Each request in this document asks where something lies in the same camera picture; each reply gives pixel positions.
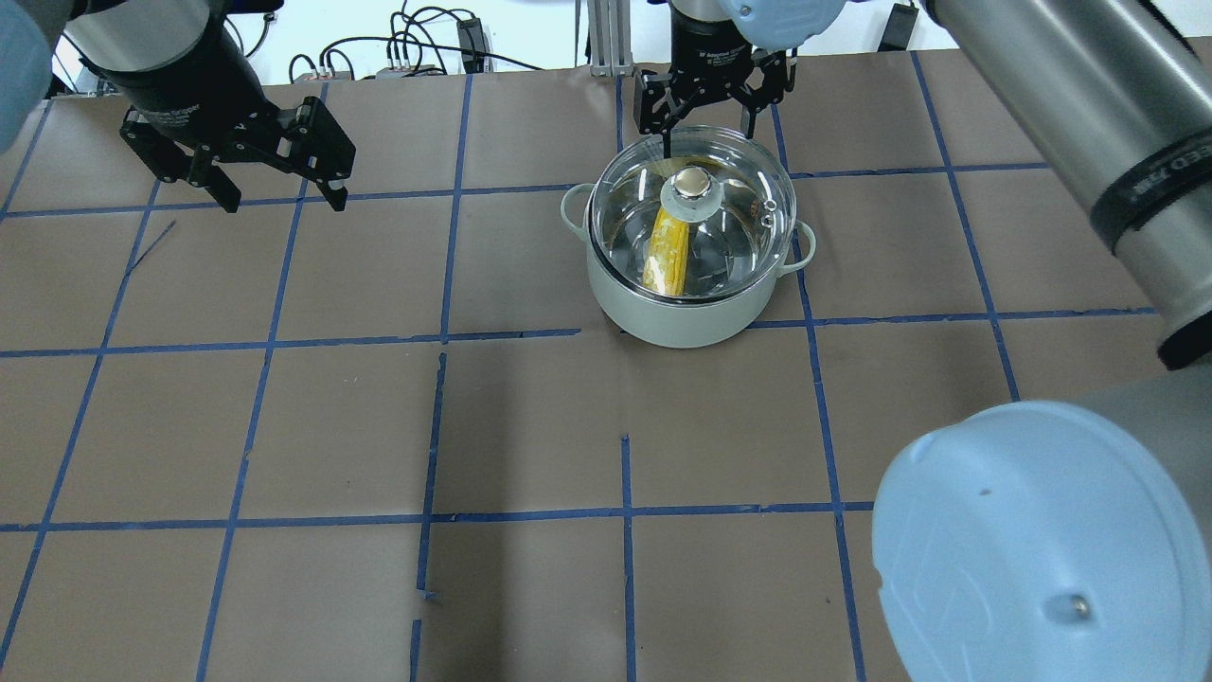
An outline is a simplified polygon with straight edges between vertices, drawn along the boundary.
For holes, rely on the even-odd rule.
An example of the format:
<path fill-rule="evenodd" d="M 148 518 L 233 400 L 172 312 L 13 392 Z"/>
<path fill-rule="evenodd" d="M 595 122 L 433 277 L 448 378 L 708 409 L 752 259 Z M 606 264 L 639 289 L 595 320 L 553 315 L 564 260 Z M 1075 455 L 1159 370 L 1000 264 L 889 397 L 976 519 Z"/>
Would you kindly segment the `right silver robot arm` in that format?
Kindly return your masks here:
<path fill-rule="evenodd" d="M 877 595 L 897 452 L 1012 396 L 1160 376 L 1147 299 L 973 65 L 891 2 L 810 42 L 774 133 L 819 250 L 772 327 L 621 346 L 640 681 L 908 681 Z"/>

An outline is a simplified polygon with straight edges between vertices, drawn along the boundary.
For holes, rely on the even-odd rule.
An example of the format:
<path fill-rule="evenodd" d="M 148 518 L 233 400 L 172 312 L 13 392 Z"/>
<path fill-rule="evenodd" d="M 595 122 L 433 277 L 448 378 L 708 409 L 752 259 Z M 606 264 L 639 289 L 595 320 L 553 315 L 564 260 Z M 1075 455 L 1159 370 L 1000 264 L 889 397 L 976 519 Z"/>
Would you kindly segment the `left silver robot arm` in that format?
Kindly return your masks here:
<path fill-rule="evenodd" d="M 318 97 L 285 109 L 225 30 L 225 1 L 5 1 L 2 148 L 46 94 L 62 36 L 128 101 L 121 134 L 159 180 L 206 190 L 238 211 L 225 164 L 261 164 L 311 182 L 336 211 L 356 156 Z"/>

